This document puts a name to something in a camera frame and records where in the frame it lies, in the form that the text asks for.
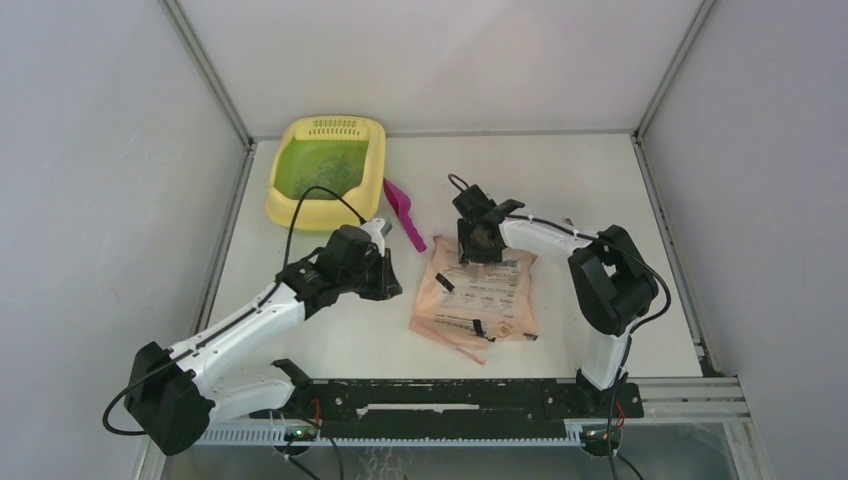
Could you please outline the peach cat litter bag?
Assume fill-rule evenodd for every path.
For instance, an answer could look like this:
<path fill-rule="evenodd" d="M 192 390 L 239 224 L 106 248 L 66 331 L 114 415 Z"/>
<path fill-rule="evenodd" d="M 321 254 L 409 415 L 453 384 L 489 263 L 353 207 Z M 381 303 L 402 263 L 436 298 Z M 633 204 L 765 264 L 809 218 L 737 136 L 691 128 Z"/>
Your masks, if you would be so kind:
<path fill-rule="evenodd" d="M 436 236 L 434 242 L 412 311 L 412 332 L 480 365 L 492 343 L 538 339 L 531 294 L 536 255 L 507 249 L 494 264 L 462 264 L 457 240 Z"/>

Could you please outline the magenta plastic scoop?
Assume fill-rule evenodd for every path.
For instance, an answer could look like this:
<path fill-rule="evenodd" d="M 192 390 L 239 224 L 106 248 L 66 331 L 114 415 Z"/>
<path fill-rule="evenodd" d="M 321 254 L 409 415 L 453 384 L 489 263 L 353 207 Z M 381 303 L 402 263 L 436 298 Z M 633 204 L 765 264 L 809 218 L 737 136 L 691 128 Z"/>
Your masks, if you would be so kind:
<path fill-rule="evenodd" d="M 383 190 L 390 206 L 395 212 L 397 219 L 415 250 L 419 253 L 425 252 L 427 250 L 427 245 L 416 228 L 411 216 L 412 201 L 410 197 L 388 178 L 383 180 Z"/>

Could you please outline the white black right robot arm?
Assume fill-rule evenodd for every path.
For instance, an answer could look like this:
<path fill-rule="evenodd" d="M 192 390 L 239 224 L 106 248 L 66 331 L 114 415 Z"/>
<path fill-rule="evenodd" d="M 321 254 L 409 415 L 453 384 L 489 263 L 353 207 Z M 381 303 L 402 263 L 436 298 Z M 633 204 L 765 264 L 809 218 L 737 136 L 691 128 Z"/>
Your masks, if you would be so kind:
<path fill-rule="evenodd" d="M 626 382 L 633 333 L 670 308 L 667 282 L 642 258 L 629 233 L 612 225 L 598 233 L 531 216 L 489 212 L 457 220 L 459 261 L 494 265 L 508 249 L 567 267 L 581 314 L 590 326 L 577 370 L 578 402 L 605 415 Z"/>

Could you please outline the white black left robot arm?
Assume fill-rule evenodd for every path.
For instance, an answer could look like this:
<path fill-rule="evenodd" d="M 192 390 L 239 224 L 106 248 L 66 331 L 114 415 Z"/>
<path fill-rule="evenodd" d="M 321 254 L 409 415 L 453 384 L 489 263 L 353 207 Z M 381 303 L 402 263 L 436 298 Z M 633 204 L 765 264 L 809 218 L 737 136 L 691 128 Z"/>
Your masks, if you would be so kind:
<path fill-rule="evenodd" d="M 269 364 L 235 380 L 226 375 L 272 337 L 300 325 L 343 294 L 385 301 L 403 291 L 385 238 L 389 221 L 343 225 L 323 247 L 287 264 L 249 303 L 206 330 L 167 348 L 151 342 L 134 357 L 120 398 L 166 456 L 195 444 L 219 423 L 260 410 L 290 417 L 311 407 L 311 388 Z"/>

